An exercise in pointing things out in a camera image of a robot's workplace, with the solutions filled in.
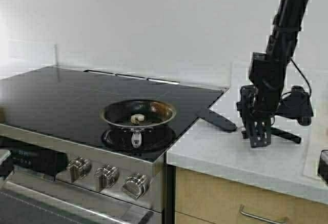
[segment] drawer handle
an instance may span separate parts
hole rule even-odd
[[[269,220],[269,219],[266,219],[266,218],[263,218],[263,217],[260,217],[260,216],[256,216],[256,215],[246,213],[244,211],[244,208],[245,208],[244,205],[240,205],[239,212],[244,216],[247,216],[247,217],[250,217],[250,218],[253,218],[253,219],[256,219],[256,220],[260,220],[260,221],[263,221],[263,222],[266,222],[266,223],[269,223],[269,224],[287,224],[287,221],[288,221],[287,217],[285,217],[283,219],[283,222],[277,222],[277,221]]]

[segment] countertop edge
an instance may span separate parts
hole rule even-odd
[[[167,152],[167,164],[328,205],[328,191]]]

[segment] oven knob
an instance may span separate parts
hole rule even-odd
[[[147,192],[148,188],[147,176],[134,173],[126,179],[122,190],[134,200],[137,200]]]
[[[71,183],[73,183],[77,179],[87,176],[91,170],[91,162],[88,159],[77,157],[69,162],[66,169],[69,171]]]
[[[118,180],[119,171],[117,167],[106,165],[97,169],[95,175],[96,191],[100,192],[104,188],[111,188]]]

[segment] black robotic arm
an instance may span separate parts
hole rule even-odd
[[[241,87],[241,100],[237,103],[245,126],[244,137],[250,139],[252,147],[269,145],[272,131],[275,135],[288,134],[271,128],[271,119],[275,115],[297,119],[303,126],[311,123],[313,111],[310,96],[302,87],[293,87],[290,96],[281,99],[286,68],[293,61],[308,1],[281,0],[266,52],[253,53],[249,69],[249,79],[253,85]]]

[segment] wooden cabinet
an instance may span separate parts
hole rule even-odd
[[[177,168],[176,212],[197,218],[187,222],[188,217],[177,214],[177,224],[264,223],[241,215],[241,205],[245,212],[266,219],[282,222],[287,217],[288,224],[328,223],[327,205]]]

